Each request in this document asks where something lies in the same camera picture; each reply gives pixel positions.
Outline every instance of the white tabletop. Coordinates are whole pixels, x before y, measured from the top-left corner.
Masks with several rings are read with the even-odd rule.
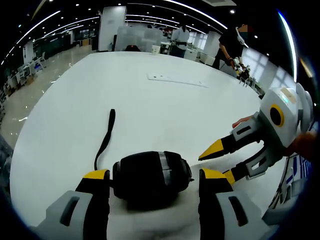
[[[148,80],[148,73],[201,81],[208,88]],[[141,52],[91,54],[67,70],[28,116],[12,159],[13,206],[28,226],[37,226],[49,205],[66,191],[74,190],[82,177],[94,170],[110,109],[115,109],[115,124],[110,143],[99,158],[99,169],[112,169],[121,158],[146,151],[179,153],[194,166],[210,144],[230,133],[232,123],[252,115],[259,106],[258,95],[251,88],[204,64]],[[261,147],[261,143],[252,143],[203,164],[225,171]],[[283,166],[281,161],[262,177],[237,182],[234,189],[246,192],[264,212],[276,192]],[[194,175],[198,169],[198,165],[192,168]],[[188,193],[194,193],[193,198],[184,198]],[[186,215],[192,215],[197,222],[196,183],[180,199],[182,204],[176,208],[137,215],[119,211],[119,206],[113,208],[120,200],[111,194],[108,228],[113,227],[108,236],[112,239],[119,234],[117,226],[121,224],[123,229],[125,221],[128,231],[157,228],[163,232],[188,225]],[[178,226],[169,227],[168,218]],[[192,235],[190,231],[199,234],[197,224],[184,229],[187,235]]]

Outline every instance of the white shirt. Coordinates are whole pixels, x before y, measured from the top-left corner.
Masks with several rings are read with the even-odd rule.
[[[189,36],[190,36],[189,31],[187,29],[183,31],[182,27],[180,27],[173,32],[171,40],[184,43],[184,42],[188,42]],[[187,50],[187,46],[185,45],[176,45],[176,46],[181,50]]]

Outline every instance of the black cylindrical object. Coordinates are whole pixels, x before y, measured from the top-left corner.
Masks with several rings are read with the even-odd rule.
[[[172,201],[192,180],[186,160],[168,151],[127,156],[113,165],[112,172],[114,195],[146,208]]]

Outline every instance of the black t-shirt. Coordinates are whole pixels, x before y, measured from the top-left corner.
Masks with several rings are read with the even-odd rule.
[[[225,49],[231,58],[241,57],[244,46],[238,41],[238,34],[235,28],[228,29],[220,38],[219,42],[225,46]],[[227,61],[225,54],[219,48],[215,58]]]

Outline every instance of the human hand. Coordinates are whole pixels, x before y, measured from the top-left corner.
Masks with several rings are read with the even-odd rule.
[[[234,124],[232,124],[232,128],[234,129],[234,128],[235,128],[236,126],[238,126],[240,123],[248,121],[249,119],[252,118],[252,116],[253,116],[253,115],[239,119],[237,122],[235,122]]]
[[[232,69],[235,70],[236,65],[232,57],[228,58],[228,63],[231,65]]]
[[[300,133],[284,151],[283,155],[289,157],[296,153],[309,161],[313,161],[316,158],[316,147],[317,133],[307,131],[306,133]]]

